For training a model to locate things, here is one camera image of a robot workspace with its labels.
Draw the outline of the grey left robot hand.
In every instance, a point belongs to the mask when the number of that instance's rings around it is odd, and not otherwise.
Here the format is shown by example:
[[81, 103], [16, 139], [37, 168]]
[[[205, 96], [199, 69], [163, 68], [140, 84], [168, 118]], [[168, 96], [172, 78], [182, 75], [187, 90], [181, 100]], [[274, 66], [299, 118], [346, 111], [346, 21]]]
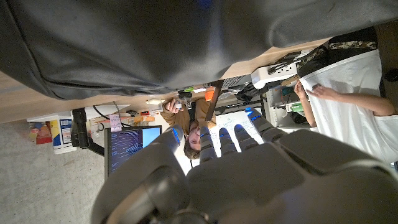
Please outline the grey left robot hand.
[[236, 141], [220, 131], [217, 156], [201, 128], [200, 163], [175, 157], [182, 129], [169, 127], [104, 182], [92, 223], [396, 223], [397, 173], [347, 144], [273, 127], [258, 111]]

